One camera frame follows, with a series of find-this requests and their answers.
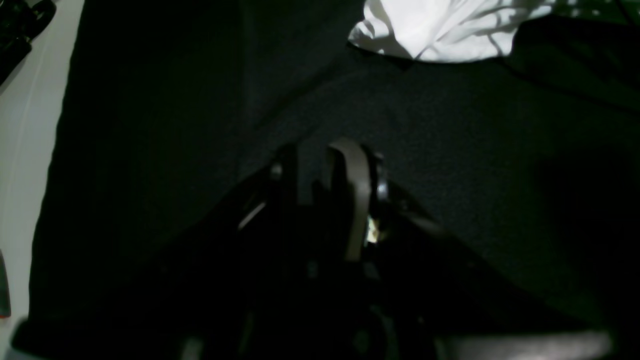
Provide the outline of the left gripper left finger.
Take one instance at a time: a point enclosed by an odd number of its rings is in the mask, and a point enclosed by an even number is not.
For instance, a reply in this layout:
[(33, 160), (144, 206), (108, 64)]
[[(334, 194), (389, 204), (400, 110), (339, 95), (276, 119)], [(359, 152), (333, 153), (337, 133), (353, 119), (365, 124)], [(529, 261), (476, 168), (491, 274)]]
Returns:
[(297, 210), (298, 150), (287, 143), (190, 228), (190, 279), (288, 280), (300, 261)]

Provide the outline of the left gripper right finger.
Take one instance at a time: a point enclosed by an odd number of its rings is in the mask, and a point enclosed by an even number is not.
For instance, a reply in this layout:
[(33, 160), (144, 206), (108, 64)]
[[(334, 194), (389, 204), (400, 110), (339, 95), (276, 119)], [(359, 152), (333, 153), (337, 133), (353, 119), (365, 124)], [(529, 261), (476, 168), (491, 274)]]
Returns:
[(350, 208), (343, 256), (346, 262), (359, 262), (368, 245), (377, 246), (383, 241), (382, 214), (390, 199), (385, 159), (381, 152), (348, 137), (339, 137), (327, 146), (330, 174), (344, 170), (340, 179), (345, 181)]

